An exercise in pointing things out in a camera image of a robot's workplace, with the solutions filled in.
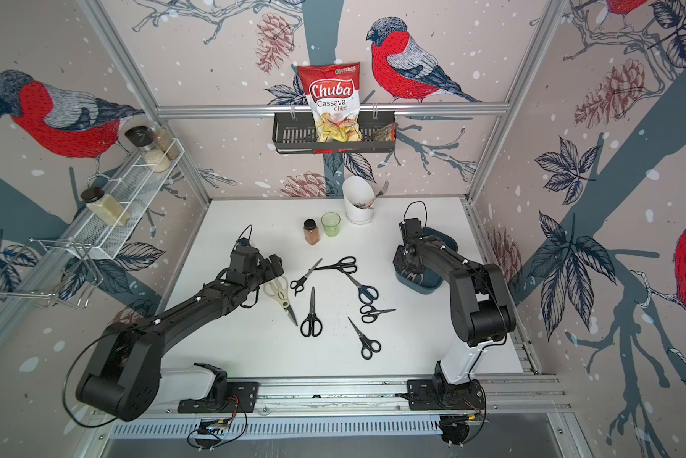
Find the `cream kitchen shears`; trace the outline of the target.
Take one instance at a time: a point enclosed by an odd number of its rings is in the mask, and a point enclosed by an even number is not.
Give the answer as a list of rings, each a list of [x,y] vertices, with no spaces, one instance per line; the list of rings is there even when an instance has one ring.
[[[280,276],[273,281],[263,284],[263,291],[265,294],[274,299],[285,310],[287,318],[298,326],[295,313],[291,307],[291,300],[289,299],[289,281],[285,276]]]

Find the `small black scissors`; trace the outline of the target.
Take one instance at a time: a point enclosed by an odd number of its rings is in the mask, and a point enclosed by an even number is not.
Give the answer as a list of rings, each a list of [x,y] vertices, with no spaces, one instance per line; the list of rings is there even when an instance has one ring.
[[[394,311],[395,308],[378,309],[373,305],[362,305],[359,309],[361,321],[364,324],[375,323],[381,315],[392,313]]]
[[[312,273],[315,271],[315,269],[320,265],[320,263],[323,261],[323,259],[319,259],[308,269],[308,271],[299,279],[291,281],[289,283],[289,288],[294,292],[294,295],[297,296],[299,293],[305,290],[305,283],[310,278]]]

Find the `blue handled scissors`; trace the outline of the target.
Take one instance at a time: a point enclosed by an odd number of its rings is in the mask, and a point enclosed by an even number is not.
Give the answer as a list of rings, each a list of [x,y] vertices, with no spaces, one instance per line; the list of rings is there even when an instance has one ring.
[[[358,291],[358,299],[362,305],[373,305],[379,299],[378,290],[374,286],[361,284],[350,273],[347,273],[346,276],[355,285]]]

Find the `black scissors wide handles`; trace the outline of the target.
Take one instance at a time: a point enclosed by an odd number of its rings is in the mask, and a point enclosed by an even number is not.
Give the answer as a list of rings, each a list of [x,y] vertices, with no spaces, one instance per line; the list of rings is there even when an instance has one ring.
[[[357,272],[356,257],[348,256],[340,259],[336,263],[327,265],[319,265],[316,270],[336,270],[345,274],[354,274]]]

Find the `large black scissors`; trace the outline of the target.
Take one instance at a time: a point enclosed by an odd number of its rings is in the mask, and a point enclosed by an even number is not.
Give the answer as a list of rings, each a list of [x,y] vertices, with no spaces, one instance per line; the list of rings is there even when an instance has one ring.
[[[308,316],[300,325],[300,331],[305,338],[319,337],[323,330],[323,324],[316,314],[316,291],[315,287],[310,292],[310,306],[308,307]]]

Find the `black scissors front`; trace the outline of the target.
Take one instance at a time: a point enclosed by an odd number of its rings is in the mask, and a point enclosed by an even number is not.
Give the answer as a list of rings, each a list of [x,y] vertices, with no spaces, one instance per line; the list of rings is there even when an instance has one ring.
[[[360,351],[361,357],[367,361],[371,360],[371,358],[373,358],[373,355],[375,355],[376,353],[379,353],[382,350],[381,343],[379,343],[379,341],[377,341],[377,340],[373,340],[373,339],[368,338],[356,326],[356,324],[352,321],[351,318],[349,318],[349,322],[352,325],[352,327],[353,327],[353,329],[354,329],[354,331],[355,331],[355,333],[356,333],[356,335],[357,335],[357,337],[358,337],[358,339],[362,345],[362,348]]]

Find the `pink handled scissors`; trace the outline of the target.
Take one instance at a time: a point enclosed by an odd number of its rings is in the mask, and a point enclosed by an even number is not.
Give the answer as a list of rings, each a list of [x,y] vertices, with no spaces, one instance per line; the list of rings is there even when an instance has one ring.
[[[422,273],[410,272],[406,275],[406,280],[409,282],[413,282],[414,284],[422,284],[424,279],[425,275]]]

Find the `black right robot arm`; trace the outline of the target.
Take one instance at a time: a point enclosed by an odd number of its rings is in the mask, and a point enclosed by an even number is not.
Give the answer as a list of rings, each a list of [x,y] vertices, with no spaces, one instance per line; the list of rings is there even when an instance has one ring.
[[[402,244],[396,248],[395,272],[411,288],[423,288],[431,271],[447,282],[450,317],[457,339],[436,363],[434,398],[453,403],[474,386],[474,371],[485,353],[507,344],[516,329],[513,299],[502,270],[459,255],[442,238],[427,234],[417,218],[399,223]]]

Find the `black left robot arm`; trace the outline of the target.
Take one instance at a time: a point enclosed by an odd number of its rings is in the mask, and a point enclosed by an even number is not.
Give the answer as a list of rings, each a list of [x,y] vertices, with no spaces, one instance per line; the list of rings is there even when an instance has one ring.
[[[120,420],[137,419],[158,396],[167,351],[283,275],[280,257],[266,258],[251,245],[236,245],[230,266],[191,298],[154,318],[108,326],[77,384],[77,399]]]

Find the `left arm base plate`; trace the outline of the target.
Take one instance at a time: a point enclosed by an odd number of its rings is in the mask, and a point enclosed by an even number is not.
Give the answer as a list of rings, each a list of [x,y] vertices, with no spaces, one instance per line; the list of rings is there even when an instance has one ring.
[[[252,413],[254,411],[260,384],[258,382],[222,381],[213,387],[205,398],[186,399],[178,405],[180,414],[220,414],[234,410]]]

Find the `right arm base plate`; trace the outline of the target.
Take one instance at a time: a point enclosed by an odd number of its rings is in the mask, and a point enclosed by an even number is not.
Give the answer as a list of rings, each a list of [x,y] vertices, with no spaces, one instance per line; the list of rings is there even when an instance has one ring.
[[[482,411],[486,408],[484,390],[478,379],[462,385],[409,379],[406,392],[400,397],[409,403],[411,410]]]

